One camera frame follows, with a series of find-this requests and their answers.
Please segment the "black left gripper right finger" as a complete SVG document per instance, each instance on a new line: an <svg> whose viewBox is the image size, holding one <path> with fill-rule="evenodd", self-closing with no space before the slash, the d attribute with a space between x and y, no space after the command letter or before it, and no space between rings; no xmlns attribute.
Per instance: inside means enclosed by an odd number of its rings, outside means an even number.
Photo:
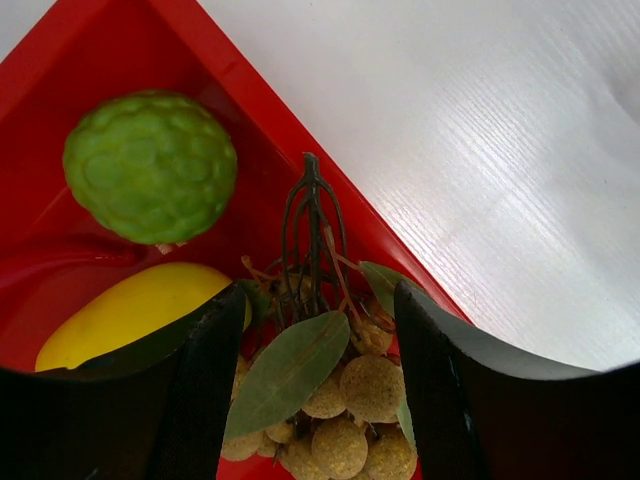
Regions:
<svg viewBox="0 0 640 480"><path fill-rule="evenodd" d="M425 479L635 479L639 366L596 372L510 345L408 282L394 292Z"/></svg>

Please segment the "longan bunch with leaves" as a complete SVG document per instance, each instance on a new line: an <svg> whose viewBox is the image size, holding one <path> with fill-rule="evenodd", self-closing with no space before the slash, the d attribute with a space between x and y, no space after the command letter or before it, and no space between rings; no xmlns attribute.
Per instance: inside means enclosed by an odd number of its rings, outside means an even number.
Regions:
<svg viewBox="0 0 640 480"><path fill-rule="evenodd" d="M318 158L286 200L279 257L243 259L259 330L240 357L221 456L259 457L293 479L412 479L418 470L396 346L397 272L347 255L340 204Z"/></svg>

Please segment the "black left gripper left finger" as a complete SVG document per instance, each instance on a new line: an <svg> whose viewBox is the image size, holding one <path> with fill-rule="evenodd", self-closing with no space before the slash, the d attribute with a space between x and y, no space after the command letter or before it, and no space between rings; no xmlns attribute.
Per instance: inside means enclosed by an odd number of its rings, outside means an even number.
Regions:
<svg viewBox="0 0 640 480"><path fill-rule="evenodd" d="M231 285L77 368L3 369L2 477L214 478L245 309Z"/></svg>

